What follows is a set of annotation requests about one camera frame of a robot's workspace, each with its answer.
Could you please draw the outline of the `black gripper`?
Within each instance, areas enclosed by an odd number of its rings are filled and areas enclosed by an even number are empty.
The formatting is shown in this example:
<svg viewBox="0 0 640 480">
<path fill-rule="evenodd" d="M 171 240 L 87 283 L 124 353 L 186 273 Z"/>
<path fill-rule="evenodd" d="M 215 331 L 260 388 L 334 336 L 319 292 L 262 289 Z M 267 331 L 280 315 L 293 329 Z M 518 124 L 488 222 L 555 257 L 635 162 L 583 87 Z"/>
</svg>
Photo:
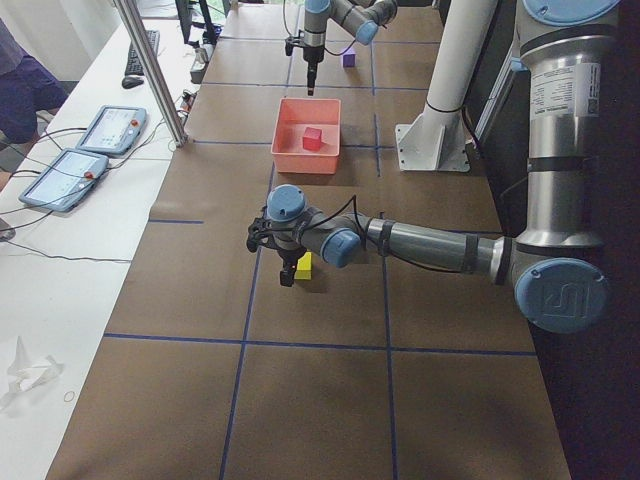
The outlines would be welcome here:
<svg viewBox="0 0 640 480">
<path fill-rule="evenodd" d="M 294 271 L 297 269 L 298 260 L 302 257 L 302 249 L 280 249 L 278 255 L 283 262 L 283 268 L 279 273 L 280 285 L 292 287 L 294 283 Z"/>
<path fill-rule="evenodd" d="M 307 62 L 307 95 L 313 96 L 318 65 L 323 61 L 323 47 L 305 46 L 303 48 L 303 59 Z"/>
</svg>

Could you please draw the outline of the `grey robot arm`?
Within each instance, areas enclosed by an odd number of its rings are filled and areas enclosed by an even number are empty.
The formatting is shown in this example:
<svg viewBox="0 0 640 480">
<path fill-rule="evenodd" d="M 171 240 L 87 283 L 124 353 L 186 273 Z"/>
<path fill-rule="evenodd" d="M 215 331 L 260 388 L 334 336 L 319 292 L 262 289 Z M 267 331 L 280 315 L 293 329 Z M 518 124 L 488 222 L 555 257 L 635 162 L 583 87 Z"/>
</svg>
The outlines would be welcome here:
<svg viewBox="0 0 640 480">
<path fill-rule="evenodd" d="M 423 112 L 395 127 L 403 171 L 467 171 L 464 100 L 499 1 L 450 1 Z M 526 228 L 515 239 L 490 240 L 358 212 L 355 195 L 336 213 L 311 206 L 302 190 L 275 187 L 246 245 L 275 250 L 280 284 L 292 286 L 307 251 L 342 268 L 361 249 L 441 273 L 485 274 L 509 282 L 532 324 L 573 333 L 597 322 L 609 285 L 581 259 L 602 245 L 588 221 L 587 185 L 597 130 L 601 63 L 615 42 L 621 1 L 516 1 L 506 69 L 530 72 Z M 303 50 L 307 94 L 313 95 L 329 19 L 368 45 L 390 23 L 397 1 L 305 1 L 304 28 L 289 36 L 286 55 Z"/>
<path fill-rule="evenodd" d="M 356 42 L 369 45 L 378 29 L 395 18 L 397 9 L 395 0 L 307 0 L 301 37 L 303 59 L 307 63 L 307 94 L 314 95 L 318 66 L 324 60 L 329 20 L 349 33 Z"/>
</svg>

